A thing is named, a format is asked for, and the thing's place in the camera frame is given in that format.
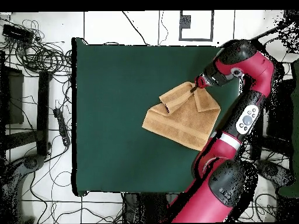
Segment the button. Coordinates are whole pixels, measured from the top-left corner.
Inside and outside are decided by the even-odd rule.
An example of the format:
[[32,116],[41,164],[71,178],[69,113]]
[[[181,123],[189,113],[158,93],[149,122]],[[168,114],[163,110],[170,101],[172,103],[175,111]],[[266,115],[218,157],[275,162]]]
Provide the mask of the button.
[[224,194],[224,197],[225,197],[225,198],[227,198],[228,200],[230,200],[230,199],[231,199],[231,196],[229,195],[229,193],[228,193],[228,192]]
[[251,125],[251,124],[252,124],[252,117],[250,117],[250,116],[248,116],[248,115],[244,116],[244,117],[243,117],[243,123],[244,123],[245,125]]

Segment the white floor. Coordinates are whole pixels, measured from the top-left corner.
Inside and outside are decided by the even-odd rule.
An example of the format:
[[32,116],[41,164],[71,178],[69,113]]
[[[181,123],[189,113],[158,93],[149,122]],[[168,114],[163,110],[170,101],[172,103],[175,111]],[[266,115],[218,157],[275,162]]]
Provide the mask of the white floor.
[[[179,11],[146,11],[146,12],[126,12],[127,16],[132,20],[134,26],[143,35],[146,43],[157,46],[161,43],[162,46],[202,46],[202,45],[221,45],[222,43],[233,39],[247,39],[263,33],[267,29],[275,26],[275,20],[282,17],[281,10],[215,10],[214,15],[214,40],[213,43],[189,42],[178,40],[178,23]],[[235,31],[234,31],[234,14],[235,14]],[[129,21],[121,12],[34,12],[34,13],[13,13],[12,22],[22,24],[25,19],[36,20],[39,23],[39,29],[44,33],[46,42],[57,43],[64,52],[71,49],[71,38],[84,38],[89,44],[102,44],[106,42],[118,42],[120,44],[140,45],[144,44],[142,38],[133,29]],[[264,38],[263,41],[269,40],[273,36]],[[282,60],[286,49],[279,41],[270,43],[267,46],[271,55],[277,60]],[[297,55],[288,54],[284,57],[284,61],[292,62],[297,59]],[[65,81],[66,77],[59,77],[60,81]],[[33,96],[37,101],[37,78],[25,78],[23,96]],[[62,84],[55,80],[50,83],[50,107],[55,107],[55,101],[60,103],[64,100],[62,93]],[[32,99],[27,98],[26,101],[32,102]],[[23,109],[27,114],[31,124],[36,128],[36,113],[37,107],[34,104],[23,103]],[[72,117],[67,109],[64,109],[64,118],[68,121]],[[30,128],[25,120],[22,125],[12,125],[12,128]],[[57,120],[53,115],[49,116],[49,128],[58,129]],[[58,135],[58,131],[49,131],[49,141],[51,142]],[[10,159],[15,160],[24,153],[33,148],[35,144],[26,145],[20,148],[12,149]],[[54,140],[52,155],[58,155],[64,150],[62,140],[57,137]],[[33,191],[40,198],[48,201],[48,207],[45,214],[42,216],[40,222],[53,223],[54,220],[51,215],[51,201],[56,202],[53,206],[55,208],[55,219],[58,223],[96,223],[101,220],[98,216],[92,215],[89,211],[84,209],[81,214],[81,207],[89,209],[91,212],[106,217],[115,217],[122,206],[122,198],[120,194],[105,193],[105,192],[90,192],[87,196],[80,198],[76,197],[72,191],[70,184],[70,174],[61,172],[71,172],[72,168],[72,153],[70,150],[63,154],[59,161],[54,159],[51,164],[46,163],[40,170],[36,172],[34,180]],[[6,153],[6,158],[9,159],[9,152]],[[51,169],[51,176],[53,180],[56,178],[55,185],[48,173]],[[45,204],[40,201],[35,201],[36,198],[29,191],[30,183],[33,175],[30,174],[23,186],[23,210],[26,216],[35,216],[35,223],[45,209]],[[259,186],[256,189],[256,195],[260,193],[270,193],[274,195],[274,188],[272,185],[260,178]],[[267,204],[274,205],[275,202],[270,197],[262,196],[258,203],[267,207]],[[252,208],[246,210],[249,216],[252,215]],[[262,220],[272,221],[269,214],[261,215]],[[258,221],[257,216],[253,217],[254,221]]]

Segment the green table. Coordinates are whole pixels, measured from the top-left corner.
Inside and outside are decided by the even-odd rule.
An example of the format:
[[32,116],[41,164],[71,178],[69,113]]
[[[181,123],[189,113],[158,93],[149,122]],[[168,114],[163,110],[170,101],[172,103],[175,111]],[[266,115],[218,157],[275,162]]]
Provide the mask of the green table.
[[[184,191],[198,151],[141,126],[159,96],[194,81],[219,48],[76,44],[77,190]],[[208,91],[221,107],[217,125],[239,82]]]

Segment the metal stand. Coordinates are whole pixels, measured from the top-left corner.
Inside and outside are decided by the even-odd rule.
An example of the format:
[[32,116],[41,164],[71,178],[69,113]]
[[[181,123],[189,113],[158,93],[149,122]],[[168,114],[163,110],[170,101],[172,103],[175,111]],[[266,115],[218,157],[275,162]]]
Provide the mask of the metal stand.
[[[9,111],[9,77],[5,70],[5,53],[0,51],[0,223],[23,223],[20,207],[20,189],[24,178],[40,169],[48,149],[48,93],[51,76],[39,75],[39,99],[37,102],[37,131],[5,134]],[[36,142],[37,154],[25,156],[5,164],[5,151]]]

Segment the tile grout line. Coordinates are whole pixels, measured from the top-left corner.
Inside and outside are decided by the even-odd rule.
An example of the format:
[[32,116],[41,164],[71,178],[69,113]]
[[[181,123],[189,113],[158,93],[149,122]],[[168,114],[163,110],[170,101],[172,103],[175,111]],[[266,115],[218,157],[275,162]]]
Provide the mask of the tile grout line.
[[[59,200],[37,200],[37,199],[22,199],[23,202],[63,202],[63,203],[72,203],[72,204],[80,204],[81,201],[59,201]],[[122,202],[106,202],[106,201],[82,201],[82,203],[87,204],[122,204]]]
[[83,12],[83,39],[85,40],[85,12]]
[[80,215],[80,224],[82,224],[82,211],[83,211],[83,197],[81,197],[81,215]]
[[158,45],[160,42],[160,10],[159,10],[159,21],[158,21]]

